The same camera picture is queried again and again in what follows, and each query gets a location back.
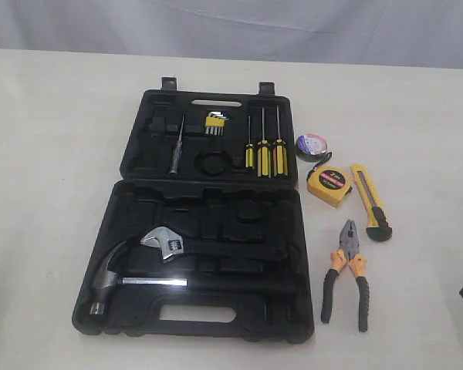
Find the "yellow utility knife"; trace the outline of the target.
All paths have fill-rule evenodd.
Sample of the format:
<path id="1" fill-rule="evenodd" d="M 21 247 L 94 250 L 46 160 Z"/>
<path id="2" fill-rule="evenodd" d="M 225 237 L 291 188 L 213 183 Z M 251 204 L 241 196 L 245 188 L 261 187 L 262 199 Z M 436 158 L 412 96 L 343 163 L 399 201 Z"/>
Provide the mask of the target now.
<path id="1" fill-rule="evenodd" d="M 383 204 L 367 168 L 362 164 L 354 163 L 350 166 L 350 170 L 367 212 L 367 236 L 376 242 L 390 240 L 393 229 L 388 223 Z"/>

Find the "yellow tape measure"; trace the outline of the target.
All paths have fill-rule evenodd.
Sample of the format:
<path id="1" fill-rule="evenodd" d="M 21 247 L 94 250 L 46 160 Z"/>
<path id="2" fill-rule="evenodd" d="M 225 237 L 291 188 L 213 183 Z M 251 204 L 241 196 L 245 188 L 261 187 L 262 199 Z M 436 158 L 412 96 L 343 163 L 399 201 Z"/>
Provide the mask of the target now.
<path id="1" fill-rule="evenodd" d="M 315 163 L 306 176 L 306 187 L 314 196 L 332 207 L 338 207 L 353 187 L 345 172 L 337 167 L 326 166 L 332 155 L 331 152 L 324 153 L 320 161 Z"/>

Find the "orange black handled pliers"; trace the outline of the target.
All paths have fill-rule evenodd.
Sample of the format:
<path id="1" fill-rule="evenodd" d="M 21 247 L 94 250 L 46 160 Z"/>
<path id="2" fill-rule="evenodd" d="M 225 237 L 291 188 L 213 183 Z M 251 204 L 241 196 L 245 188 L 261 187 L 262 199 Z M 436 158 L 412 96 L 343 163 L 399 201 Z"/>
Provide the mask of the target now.
<path id="1" fill-rule="evenodd" d="M 330 255 L 332 264 L 323 282 L 321 322 L 328 324 L 333 310 L 333 288 L 340 272 L 348 267 L 354 276 L 359 291 L 358 330 L 367 332 L 370 308 L 370 286 L 366 277 L 367 259 L 360 253 L 360 242 L 354 220 L 347 220 L 340 231 L 339 244 Z"/>

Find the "black electrical tape roll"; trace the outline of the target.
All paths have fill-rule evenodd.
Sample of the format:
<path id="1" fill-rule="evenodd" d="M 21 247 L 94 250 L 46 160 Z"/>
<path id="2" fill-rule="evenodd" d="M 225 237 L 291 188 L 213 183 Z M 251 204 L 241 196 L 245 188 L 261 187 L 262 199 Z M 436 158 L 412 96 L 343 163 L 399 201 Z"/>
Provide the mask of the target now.
<path id="1" fill-rule="evenodd" d="M 303 134 L 296 139 L 296 156 L 314 166 L 323 160 L 327 150 L 327 142 L 319 135 Z"/>

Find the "hex key set yellow holder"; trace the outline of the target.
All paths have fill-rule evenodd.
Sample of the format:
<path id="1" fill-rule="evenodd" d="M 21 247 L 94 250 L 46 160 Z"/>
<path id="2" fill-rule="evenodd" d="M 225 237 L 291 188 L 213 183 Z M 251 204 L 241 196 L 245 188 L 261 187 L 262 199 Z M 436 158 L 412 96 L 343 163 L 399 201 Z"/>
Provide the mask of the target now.
<path id="1" fill-rule="evenodd" d="M 211 111 L 205 118 L 204 134 L 207 136 L 222 136 L 228 117 L 221 111 Z"/>

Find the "small yellow black screwdriver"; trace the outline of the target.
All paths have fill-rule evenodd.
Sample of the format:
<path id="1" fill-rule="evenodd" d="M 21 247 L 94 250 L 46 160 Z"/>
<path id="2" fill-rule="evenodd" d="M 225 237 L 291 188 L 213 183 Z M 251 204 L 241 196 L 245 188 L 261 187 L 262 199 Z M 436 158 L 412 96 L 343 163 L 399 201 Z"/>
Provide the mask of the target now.
<path id="1" fill-rule="evenodd" d="M 245 144 L 245 168 L 254 167 L 254 144 L 252 142 L 252 119 L 248 116 L 247 143 Z"/>

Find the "black plastic tool case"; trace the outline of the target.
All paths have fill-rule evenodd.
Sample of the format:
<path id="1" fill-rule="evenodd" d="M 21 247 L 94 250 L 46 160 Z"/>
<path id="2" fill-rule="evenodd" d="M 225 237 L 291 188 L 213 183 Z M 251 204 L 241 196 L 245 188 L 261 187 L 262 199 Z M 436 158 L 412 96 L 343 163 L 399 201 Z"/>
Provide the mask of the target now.
<path id="1" fill-rule="evenodd" d="M 276 107 L 286 142 L 288 175 L 273 174 Z M 269 142 L 271 176 L 258 177 L 261 111 Z M 204 134 L 211 111 L 227 117 L 222 136 Z M 171 158 L 185 115 L 177 174 Z M 245 168 L 248 116 L 252 119 L 254 167 Z M 174 77 L 147 90 L 140 102 L 120 164 L 121 180 L 110 195 L 76 300 L 72 323 L 85 335 L 188 335 L 247 341 L 302 343 L 314 331 L 309 263 L 302 219 L 289 100 L 261 82 L 255 94 L 183 91 Z M 184 238 L 284 245 L 282 261 L 189 254 L 163 262 L 161 251 L 140 244 L 155 227 Z M 119 286 L 103 316 L 90 314 L 91 284 L 105 256 L 120 242 L 127 249 L 110 269 L 121 277 L 288 278 L 293 296 L 184 291 Z"/>

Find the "middle yellow black screwdriver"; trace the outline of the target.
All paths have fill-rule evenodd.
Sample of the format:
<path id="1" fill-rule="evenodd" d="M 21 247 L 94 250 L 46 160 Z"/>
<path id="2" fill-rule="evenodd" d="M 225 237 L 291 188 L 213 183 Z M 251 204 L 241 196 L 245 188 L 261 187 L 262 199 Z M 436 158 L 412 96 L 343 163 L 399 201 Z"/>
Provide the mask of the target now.
<path id="1" fill-rule="evenodd" d="M 269 142 L 265 137 L 265 108 L 261 111 L 261 140 L 258 142 L 257 151 L 258 177 L 271 176 Z"/>

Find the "right yellow black screwdriver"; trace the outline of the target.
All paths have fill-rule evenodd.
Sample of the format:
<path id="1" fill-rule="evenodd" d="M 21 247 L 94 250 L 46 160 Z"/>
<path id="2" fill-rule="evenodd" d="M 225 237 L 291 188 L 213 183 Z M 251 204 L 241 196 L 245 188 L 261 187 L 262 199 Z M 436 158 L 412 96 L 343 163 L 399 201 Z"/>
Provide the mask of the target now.
<path id="1" fill-rule="evenodd" d="M 277 176 L 288 175 L 288 162 L 286 152 L 286 142 L 281 134 L 281 119 L 280 108 L 276 107 L 276 124 L 277 124 L 277 139 L 273 144 L 273 174 Z"/>

